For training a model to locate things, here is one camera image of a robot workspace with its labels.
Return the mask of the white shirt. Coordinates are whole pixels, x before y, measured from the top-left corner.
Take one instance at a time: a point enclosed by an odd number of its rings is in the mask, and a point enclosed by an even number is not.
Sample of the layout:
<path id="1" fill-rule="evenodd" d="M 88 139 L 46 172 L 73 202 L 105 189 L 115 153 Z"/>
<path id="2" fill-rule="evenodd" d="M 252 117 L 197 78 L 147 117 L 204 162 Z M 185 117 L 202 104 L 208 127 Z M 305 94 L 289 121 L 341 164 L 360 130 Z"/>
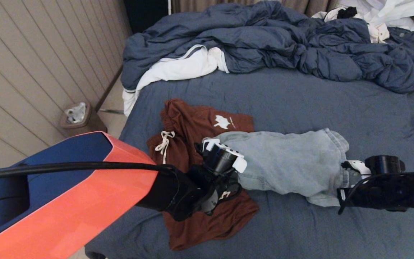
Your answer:
<path id="1" fill-rule="evenodd" d="M 414 0 L 336 0 L 337 7 L 355 7 L 357 18 L 414 32 Z"/>

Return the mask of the black cabinet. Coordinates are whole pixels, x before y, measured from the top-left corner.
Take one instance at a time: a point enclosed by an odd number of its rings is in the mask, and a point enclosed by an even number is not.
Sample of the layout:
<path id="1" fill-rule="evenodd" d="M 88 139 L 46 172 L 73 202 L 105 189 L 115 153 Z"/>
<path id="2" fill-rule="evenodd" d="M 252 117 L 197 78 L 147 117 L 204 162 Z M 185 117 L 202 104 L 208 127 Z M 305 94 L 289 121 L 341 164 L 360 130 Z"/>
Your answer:
<path id="1" fill-rule="evenodd" d="M 168 0 L 122 0 L 133 34 L 141 33 L 168 15 Z"/>

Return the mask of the white plastic bin bag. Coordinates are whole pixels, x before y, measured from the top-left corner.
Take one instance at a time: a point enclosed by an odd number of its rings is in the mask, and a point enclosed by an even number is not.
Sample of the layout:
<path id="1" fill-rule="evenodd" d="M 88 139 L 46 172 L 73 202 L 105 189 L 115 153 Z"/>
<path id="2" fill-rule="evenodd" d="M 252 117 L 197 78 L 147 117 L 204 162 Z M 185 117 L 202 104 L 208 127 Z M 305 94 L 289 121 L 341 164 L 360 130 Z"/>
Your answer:
<path id="1" fill-rule="evenodd" d="M 66 122 L 68 124 L 82 123 L 87 111 L 87 105 L 85 102 L 80 102 L 73 105 L 71 108 L 64 110 L 64 114 L 67 116 Z"/>

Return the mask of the small black garment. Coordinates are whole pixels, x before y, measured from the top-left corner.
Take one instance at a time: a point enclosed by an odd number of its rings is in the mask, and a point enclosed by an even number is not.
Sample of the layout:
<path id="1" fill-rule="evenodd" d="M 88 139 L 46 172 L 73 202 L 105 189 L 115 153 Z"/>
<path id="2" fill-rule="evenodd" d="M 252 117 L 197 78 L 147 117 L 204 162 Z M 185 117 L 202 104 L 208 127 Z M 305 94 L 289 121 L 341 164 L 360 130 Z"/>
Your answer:
<path id="1" fill-rule="evenodd" d="M 350 6 L 346 8 L 340 8 L 337 13 L 337 19 L 350 19 L 358 14 L 357 8 Z"/>

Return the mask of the dark blue crumpled duvet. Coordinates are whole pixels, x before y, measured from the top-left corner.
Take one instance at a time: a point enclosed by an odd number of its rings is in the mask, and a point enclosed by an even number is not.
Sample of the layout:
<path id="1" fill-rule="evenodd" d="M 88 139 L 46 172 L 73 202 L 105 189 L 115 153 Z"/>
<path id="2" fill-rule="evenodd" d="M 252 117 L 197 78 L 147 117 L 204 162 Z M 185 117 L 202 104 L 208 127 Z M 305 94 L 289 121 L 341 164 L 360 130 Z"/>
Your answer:
<path id="1" fill-rule="evenodd" d="M 372 43 L 362 19 L 325 22 L 277 1 L 165 16 L 126 40 L 123 87 L 136 91 L 151 66 L 195 45 L 219 48 L 230 73 L 280 67 L 333 81 L 371 80 L 395 93 L 414 91 L 414 49 L 398 39 Z"/>

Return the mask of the beige curtain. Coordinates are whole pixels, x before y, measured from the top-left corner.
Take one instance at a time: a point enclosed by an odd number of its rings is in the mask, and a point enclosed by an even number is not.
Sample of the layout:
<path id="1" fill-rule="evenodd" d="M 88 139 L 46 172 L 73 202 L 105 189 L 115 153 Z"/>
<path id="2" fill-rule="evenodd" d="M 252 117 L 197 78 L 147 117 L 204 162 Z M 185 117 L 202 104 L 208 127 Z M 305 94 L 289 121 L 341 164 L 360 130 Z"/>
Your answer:
<path id="1" fill-rule="evenodd" d="M 253 5 L 261 1 L 277 1 L 282 5 L 312 16 L 317 12 L 326 11 L 339 0 L 171 0 L 172 14 L 183 12 L 202 12 L 208 7 L 223 3 Z"/>

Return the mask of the brown trash bin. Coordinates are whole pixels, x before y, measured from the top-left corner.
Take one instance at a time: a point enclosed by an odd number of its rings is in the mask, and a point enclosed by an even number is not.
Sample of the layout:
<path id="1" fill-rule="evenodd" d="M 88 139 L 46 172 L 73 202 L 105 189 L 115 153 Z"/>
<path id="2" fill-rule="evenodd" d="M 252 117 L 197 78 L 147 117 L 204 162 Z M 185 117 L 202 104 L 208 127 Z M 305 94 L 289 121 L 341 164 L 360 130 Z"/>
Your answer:
<path id="1" fill-rule="evenodd" d="M 78 103 L 73 103 L 71 105 L 68 105 L 66 109 L 71 108 L 73 105 L 78 104 Z M 94 110 L 94 107 L 89 102 L 85 102 L 85 103 L 87 105 L 87 109 L 86 109 L 85 118 L 82 123 L 68 124 L 66 122 L 67 116 L 64 114 L 64 112 L 61 115 L 61 118 L 59 120 L 59 126 L 66 132 L 66 134 L 69 137 L 86 134 L 90 132 L 95 132 L 95 131 L 102 131 L 105 133 L 108 132 L 107 127 L 97 115 L 96 111 Z"/>

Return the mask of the rust brown shorts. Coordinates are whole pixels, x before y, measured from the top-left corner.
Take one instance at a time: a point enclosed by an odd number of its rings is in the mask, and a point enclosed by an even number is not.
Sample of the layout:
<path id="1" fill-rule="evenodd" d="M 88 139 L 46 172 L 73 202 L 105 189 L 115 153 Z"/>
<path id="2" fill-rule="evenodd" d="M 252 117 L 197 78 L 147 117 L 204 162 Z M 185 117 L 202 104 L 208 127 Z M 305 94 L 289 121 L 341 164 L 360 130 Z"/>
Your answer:
<path id="1" fill-rule="evenodd" d="M 160 113 L 162 131 L 147 141 L 148 153 L 156 164 L 172 164 L 187 173 L 202 157 L 194 144 L 206 137 L 230 131 L 254 132 L 253 117 L 227 113 L 208 106 L 193 106 L 181 99 L 170 99 Z M 220 204 L 212 216 L 194 213 L 177 222 L 163 213 L 169 248 L 182 251 L 210 240 L 224 240 L 238 233 L 259 211 L 258 204 L 242 191 L 238 197 Z"/>

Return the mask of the cream jacket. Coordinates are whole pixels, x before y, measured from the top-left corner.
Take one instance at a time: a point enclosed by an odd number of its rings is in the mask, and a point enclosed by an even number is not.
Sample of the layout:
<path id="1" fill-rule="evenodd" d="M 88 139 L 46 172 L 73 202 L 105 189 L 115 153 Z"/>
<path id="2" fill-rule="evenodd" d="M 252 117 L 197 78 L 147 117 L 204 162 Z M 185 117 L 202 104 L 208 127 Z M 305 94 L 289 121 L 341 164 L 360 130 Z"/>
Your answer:
<path id="1" fill-rule="evenodd" d="M 320 11 L 312 15 L 312 18 L 322 19 L 325 23 L 332 21 L 332 20 L 336 20 L 337 13 L 338 13 L 338 10 L 340 10 L 340 8 L 346 8 L 346 7 L 336 7 L 332 10 L 329 10 L 328 12 Z M 350 18 L 350 19 L 360 19 L 366 22 L 371 43 L 385 43 L 386 39 L 390 37 L 389 30 L 385 23 L 381 23 L 377 25 L 368 23 L 364 19 L 364 16 L 360 14 L 357 14 L 355 15 L 355 17 Z"/>

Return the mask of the light blue denim jeans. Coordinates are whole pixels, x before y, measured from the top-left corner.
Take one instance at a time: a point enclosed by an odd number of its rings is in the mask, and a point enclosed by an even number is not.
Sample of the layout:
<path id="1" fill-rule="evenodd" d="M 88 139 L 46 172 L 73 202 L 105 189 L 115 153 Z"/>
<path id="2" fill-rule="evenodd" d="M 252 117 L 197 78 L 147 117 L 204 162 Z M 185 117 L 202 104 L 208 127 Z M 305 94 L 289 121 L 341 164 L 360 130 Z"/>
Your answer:
<path id="1" fill-rule="evenodd" d="M 244 155 L 247 166 L 238 180 L 246 190 L 295 193 L 331 207 L 340 206 L 337 189 L 361 180 L 360 173 L 341 166 L 350 146 L 329 128 L 304 134 L 225 132 L 216 139 Z"/>

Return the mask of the blue bed sheet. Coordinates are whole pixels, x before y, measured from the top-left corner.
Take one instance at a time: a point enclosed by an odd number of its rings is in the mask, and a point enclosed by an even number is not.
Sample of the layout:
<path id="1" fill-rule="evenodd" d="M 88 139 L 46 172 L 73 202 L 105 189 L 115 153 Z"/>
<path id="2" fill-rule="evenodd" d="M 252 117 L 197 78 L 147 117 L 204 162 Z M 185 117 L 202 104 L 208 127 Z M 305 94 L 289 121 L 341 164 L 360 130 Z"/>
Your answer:
<path id="1" fill-rule="evenodd" d="M 166 100 L 251 115 L 257 131 L 329 128 L 350 144 L 349 159 L 399 157 L 414 171 L 414 92 L 370 81 L 337 82 L 293 69 L 158 81 L 140 93 L 120 139 L 148 151 Z M 251 191 L 259 212 L 237 234 L 175 252 L 161 213 L 132 208 L 85 246 L 90 259 L 414 259 L 414 209 L 405 213 L 319 208 L 300 195 Z"/>

